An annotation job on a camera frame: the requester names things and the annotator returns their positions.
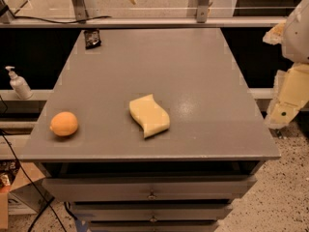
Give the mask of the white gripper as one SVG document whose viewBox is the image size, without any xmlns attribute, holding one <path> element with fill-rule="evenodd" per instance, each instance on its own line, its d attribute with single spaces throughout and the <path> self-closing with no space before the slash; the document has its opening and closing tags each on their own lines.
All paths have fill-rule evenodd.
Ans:
<svg viewBox="0 0 309 232">
<path fill-rule="evenodd" d="M 263 36 L 266 44 L 280 44 L 285 22 L 278 23 Z M 294 63 L 284 75 L 278 101 L 271 101 L 265 118 L 270 129 L 287 127 L 299 110 L 309 102 L 309 65 Z"/>
</svg>

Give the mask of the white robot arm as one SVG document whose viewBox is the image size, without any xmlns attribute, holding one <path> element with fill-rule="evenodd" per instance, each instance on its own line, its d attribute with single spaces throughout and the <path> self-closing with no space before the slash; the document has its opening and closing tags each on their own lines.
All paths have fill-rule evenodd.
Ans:
<svg viewBox="0 0 309 232">
<path fill-rule="evenodd" d="M 293 65 L 274 77 L 273 98 L 265 123 L 270 129 L 288 126 L 309 102 L 309 0 L 301 0 L 288 18 L 263 37 L 267 44 L 281 44 L 282 55 Z"/>
</svg>

